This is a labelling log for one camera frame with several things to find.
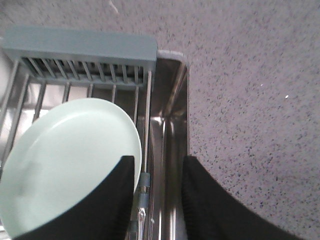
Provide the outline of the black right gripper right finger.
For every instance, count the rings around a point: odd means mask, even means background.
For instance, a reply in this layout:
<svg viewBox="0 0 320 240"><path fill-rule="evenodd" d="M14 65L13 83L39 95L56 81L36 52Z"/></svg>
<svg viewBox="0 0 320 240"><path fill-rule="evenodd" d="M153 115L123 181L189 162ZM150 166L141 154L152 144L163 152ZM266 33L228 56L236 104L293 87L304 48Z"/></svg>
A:
<svg viewBox="0 0 320 240"><path fill-rule="evenodd" d="M195 156L183 159L181 200L189 240L297 239L233 198Z"/></svg>

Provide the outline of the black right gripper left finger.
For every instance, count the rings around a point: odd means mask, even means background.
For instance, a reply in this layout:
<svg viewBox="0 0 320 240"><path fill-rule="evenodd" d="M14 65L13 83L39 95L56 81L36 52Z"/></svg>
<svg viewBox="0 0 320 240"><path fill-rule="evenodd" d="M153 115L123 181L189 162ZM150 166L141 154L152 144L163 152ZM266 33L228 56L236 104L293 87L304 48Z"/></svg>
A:
<svg viewBox="0 0 320 240"><path fill-rule="evenodd" d="M123 240L134 198L135 158L124 155L84 199L18 240Z"/></svg>

